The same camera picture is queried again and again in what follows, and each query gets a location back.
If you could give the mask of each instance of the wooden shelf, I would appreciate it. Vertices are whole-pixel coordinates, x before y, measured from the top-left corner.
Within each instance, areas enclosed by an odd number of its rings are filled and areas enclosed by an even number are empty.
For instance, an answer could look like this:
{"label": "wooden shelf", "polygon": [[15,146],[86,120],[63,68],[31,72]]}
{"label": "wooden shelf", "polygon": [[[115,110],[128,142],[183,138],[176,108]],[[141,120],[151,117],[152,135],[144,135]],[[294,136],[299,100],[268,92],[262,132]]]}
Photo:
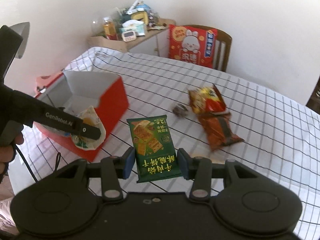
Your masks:
{"label": "wooden shelf", "polygon": [[[176,22],[171,19],[159,19],[159,23],[160,24],[166,23],[167,28],[169,27],[169,24],[173,24],[173,25],[176,24]],[[125,52],[128,52],[133,47],[140,44],[141,42],[157,35],[160,32],[163,32],[164,30],[150,30],[146,33],[145,36],[138,36],[136,40],[129,41],[129,42],[125,42],[122,40],[112,41],[112,40],[108,40],[102,36],[97,36],[97,37],[89,37],[88,43],[89,43],[90,47],[103,47],[103,48],[115,49],[115,50],[118,50],[120,52],[125,53]]]}

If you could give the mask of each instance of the beverage bottle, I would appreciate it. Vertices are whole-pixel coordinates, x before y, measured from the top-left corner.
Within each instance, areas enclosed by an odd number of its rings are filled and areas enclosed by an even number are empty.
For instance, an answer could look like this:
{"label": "beverage bottle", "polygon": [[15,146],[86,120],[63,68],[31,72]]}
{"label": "beverage bottle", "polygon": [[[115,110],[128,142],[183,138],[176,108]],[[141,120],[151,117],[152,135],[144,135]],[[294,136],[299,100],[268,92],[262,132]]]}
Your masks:
{"label": "beverage bottle", "polygon": [[108,40],[117,41],[116,26],[110,17],[103,18],[103,29]]}

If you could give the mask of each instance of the hand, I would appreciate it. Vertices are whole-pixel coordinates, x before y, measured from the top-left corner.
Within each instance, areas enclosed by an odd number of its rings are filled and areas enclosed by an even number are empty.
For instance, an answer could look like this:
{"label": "hand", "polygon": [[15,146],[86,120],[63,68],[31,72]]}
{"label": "hand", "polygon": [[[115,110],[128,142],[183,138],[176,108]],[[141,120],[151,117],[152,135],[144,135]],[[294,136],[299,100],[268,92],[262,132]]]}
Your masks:
{"label": "hand", "polygon": [[[20,133],[15,139],[14,139],[14,143],[15,144],[23,144],[24,139],[23,139],[23,135],[22,133]],[[5,169],[5,164],[9,161],[12,160],[13,158],[13,148],[11,145],[9,146],[5,146],[5,147],[0,147],[0,174],[2,174],[4,172]]]}

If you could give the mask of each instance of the pink fabric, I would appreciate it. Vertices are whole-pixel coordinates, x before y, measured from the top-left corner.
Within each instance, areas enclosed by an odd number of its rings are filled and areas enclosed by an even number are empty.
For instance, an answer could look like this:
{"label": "pink fabric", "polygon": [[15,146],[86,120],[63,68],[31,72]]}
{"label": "pink fabric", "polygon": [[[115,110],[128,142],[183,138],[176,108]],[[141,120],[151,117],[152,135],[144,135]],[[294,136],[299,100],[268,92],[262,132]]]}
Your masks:
{"label": "pink fabric", "polygon": [[0,229],[17,235],[19,232],[10,214],[10,203],[12,198],[0,201]]}

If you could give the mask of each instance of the yellow clock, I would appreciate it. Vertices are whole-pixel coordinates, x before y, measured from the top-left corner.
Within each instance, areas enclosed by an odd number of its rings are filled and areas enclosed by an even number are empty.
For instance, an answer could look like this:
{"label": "yellow clock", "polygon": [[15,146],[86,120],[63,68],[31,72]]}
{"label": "yellow clock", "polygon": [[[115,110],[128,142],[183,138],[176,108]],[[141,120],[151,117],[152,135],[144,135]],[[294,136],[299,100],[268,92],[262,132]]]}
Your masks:
{"label": "yellow clock", "polygon": [[146,25],[149,24],[149,17],[146,11],[136,12],[131,15],[132,20],[142,21]]}

